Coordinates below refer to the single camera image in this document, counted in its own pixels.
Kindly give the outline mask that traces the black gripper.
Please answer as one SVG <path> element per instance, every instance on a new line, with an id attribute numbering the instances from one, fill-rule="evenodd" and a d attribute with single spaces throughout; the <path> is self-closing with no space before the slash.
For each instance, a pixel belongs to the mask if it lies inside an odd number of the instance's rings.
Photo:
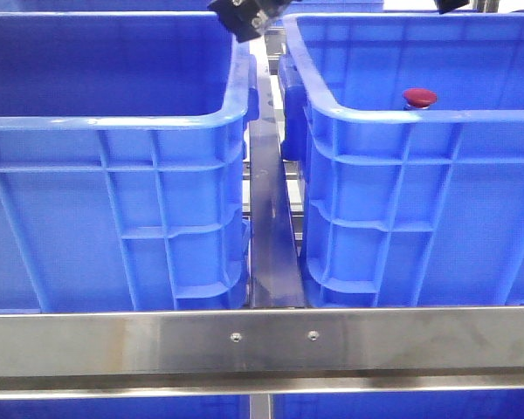
<path id="1" fill-rule="evenodd" d="M 289 8 L 292 0 L 215 0 L 207 8 L 238 43 L 261 38 Z"/>

